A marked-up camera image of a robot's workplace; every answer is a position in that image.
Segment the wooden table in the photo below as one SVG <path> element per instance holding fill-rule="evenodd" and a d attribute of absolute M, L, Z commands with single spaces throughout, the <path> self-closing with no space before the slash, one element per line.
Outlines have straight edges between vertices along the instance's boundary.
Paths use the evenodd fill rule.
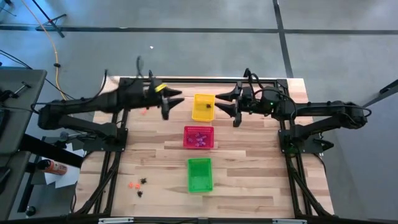
<path fill-rule="evenodd" d="M 289 92 L 297 103 L 307 102 L 304 80 L 288 79 Z M 117 84 L 106 82 L 105 91 Z M 277 130 L 279 122 L 259 114 L 242 115 L 239 128 L 232 118 L 217 108 L 210 123 L 193 121 L 192 105 L 196 93 L 219 94 L 231 91 L 234 84 L 170 83 L 182 90 L 185 101 L 163 121 L 160 109 L 151 108 L 129 113 L 129 136 L 122 154 L 114 195 L 112 216 L 136 217 L 235 217 L 291 218 L 294 217 L 284 156 L 280 153 Z M 95 113 L 94 122 L 111 121 L 111 114 Z M 308 124 L 312 118 L 297 118 L 296 123 Z M 183 127 L 213 126 L 213 150 L 189 150 L 182 147 Z M 94 152 L 82 165 L 76 188 L 78 210 L 98 185 L 103 152 Z M 187 159 L 210 157 L 213 165 L 212 192 L 190 194 L 187 189 Z M 303 155 L 307 184 L 324 208 L 333 213 L 323 166 L 311 154 Z M 129 189 L 130 182 L 141 186 Z M 300 208 L 304 211 L 301 191 Z"/>

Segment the gray floor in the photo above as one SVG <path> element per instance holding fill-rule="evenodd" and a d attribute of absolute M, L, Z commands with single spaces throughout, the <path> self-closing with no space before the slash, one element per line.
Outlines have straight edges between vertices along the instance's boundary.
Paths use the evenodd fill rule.
<path fill-rule="evenodd" d="M 44 22 L 39 10 L 27 2 Z M 277 28 L 272 0 L 38 2 L 50 17 L 67 13 L 68 17 L 58 22 L 66 26 Z M 395 0 L 280 0 L 279 4 L 285 29 L 398 29 Z M 17 17 L 3 11 L 0 22 L 36 24 L 20 1 L 15 0 L 11 11 Z M 112 75 L 135 75 L 138 55 L 144 58 L 145 70 L 151 69 L 155 75 L 240 77 L 249 67 L 260 77 L 286 77 L 278 34 L 65 32 L 64 39 L 54 32 L 50 35 L 62 64 L 61 86 L 76 97 L 95 94 L 105 68 Z M 398 35 L 287 34 L 286 40 L 294 77 L 305 79 L 312 101 L 363 104 L 398 78 Z M 53 50 L 44 33 L 0 31 L 0 49 L 31 67 L 46 69 L 47 78 L 55 80 Z M 0 61 L 15 65 L 2 57 Z M 59 97 L 57 90 L 45 84 L 39 101 Z M 92 114 L 84 117 L 91 119 Z M 27 130 L 33 136 L 57 136 L 60 132 L 41 130 L 36 122 L 34 116 Z M 325 162 L 336 214 L 366 218 L 341 152 L 329 150 Z M 36 187 L 30 204 L 38 206 L 37 217 L 67 213 L 72 189 Z M 64 200 L 55 201 L 56 194 Z M 11 215 L 22 217 L 15 212 Z"/>

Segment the black metal frame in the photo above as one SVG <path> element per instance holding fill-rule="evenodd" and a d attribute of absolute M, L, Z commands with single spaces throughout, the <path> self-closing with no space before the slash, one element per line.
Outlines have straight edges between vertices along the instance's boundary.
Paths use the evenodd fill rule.
<path fill-rule="evenodd" d="M 44 10 L 37 4 L 36 0 L 32 0 L 32 2 L 39 8 L 40 12 L 47 18 L 47 22 L 43 23 L 43 26 L 47 26 L 48 24 L 51 24 L 51 26 L 54 28 L 57 33 L 64 38 L 64 34 L 61 32 L 61 30 L 58 28 L 58 26 L 55 24 L 60 18 L 67 16 L 66 14 L 62 14 L 61 16 L 57 16 L 54 19 L 50 19 L 49 16 L 44 12 Z M 38 26 L 35 28 L 36 30 L 42 30 L 41 26 Z"/>
<path fill-rule="evenodd" d="M 243 78 L 167 78 L 159 77 L 165 83 L 236 83 L 237 81 L 243 81 L 247 83 L 247 80 Z M 280 88 L 286 95 L 289 95 L 289 87 L 286 79 L 260 79 L 262 84 L 273 85 L 274 87 Z M 123 111 L 123 118 L 121 121 L 121 127 L 126 127 L 128 111 Z M 116 123 L 118 114 L 113 114 L 112 123 Z M 285 122 L 280 122 L 280 129 L 286 129 Z M 115 153 L 114 161 L 109 167 L 109 160 L 111 153 Z M 65 215 L 62 217 L 50 217 L 50 218 L 30 218 L 28 220 L 15 220 L 18 223 L 98 223 L 99 218 L 109 218 L 111 217 L 111 209 L 113 205 L 114 191 L 116 188 L 116 180 L 118 178 L 118 168 L 121 159 L 122 152 L 105 152 L 104 162 L 101 170 L 100 181 L 97 189 L 93 192 L 90 199 L 79 209 L 77 212 Z M 374 223 L 361 220 L 349 220 L 338 218 L 336 216 L 330 215 L 326 212 L 322 206 L 316 201 L 315 197 L 311 194 L 308 189 L 305 175 L 302 157 L 300 153 L 296 156 L 297 169 L 293 167 L 292 158 L 289 153 L 285 153 L 285 160 L 287 165 L 287 173 L 290 185 L 290 194 L 292 197 L 292 206 L 294 209 L 294 220 L 306 220 L 307 223 Z M 103 190 L 110 181 L 109 194 L 106 201 L 106 206 L 103 212 L 100 212 L 101 201 L 103 196 Z M 301 212 L 299 199 L 297 197 L 296 185 L 302 189 L 304 202 L 305 202 L 305 214 Z M 312 215 L 312 207 L 317 211 L 319 216 Z M 134 217 L 134 222 L 148 222 L 148 223 L 166 223 L 166 222 L 196 222 L 198 224 L 208 224 L 208 223 L 281 223 L 281 221 L 286 219 L 270 219 L 270 218 L 170 218 L 170 217 Z"/>

